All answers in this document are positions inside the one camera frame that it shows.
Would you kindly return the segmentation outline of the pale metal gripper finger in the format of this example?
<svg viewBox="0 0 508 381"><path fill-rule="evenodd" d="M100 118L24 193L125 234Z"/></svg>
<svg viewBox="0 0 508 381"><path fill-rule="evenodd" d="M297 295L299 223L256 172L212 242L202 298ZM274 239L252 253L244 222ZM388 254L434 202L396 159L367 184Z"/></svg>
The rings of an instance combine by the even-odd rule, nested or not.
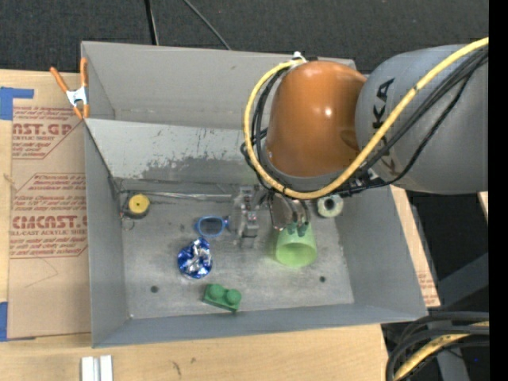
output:
<svg viewBox="0 0 508 381"><path fill-rule="evenodd" d="M242 214L239 234L242 248L252 248L258 236L260 224L255 210L246 211Z"/></svg>
<svg viewBox="0 0 508 381"><path fill-rule="evenodd" d="M258 209L258 187L240 187L240 192L237 197L237 205L241 213L254 212Z"/></svg>

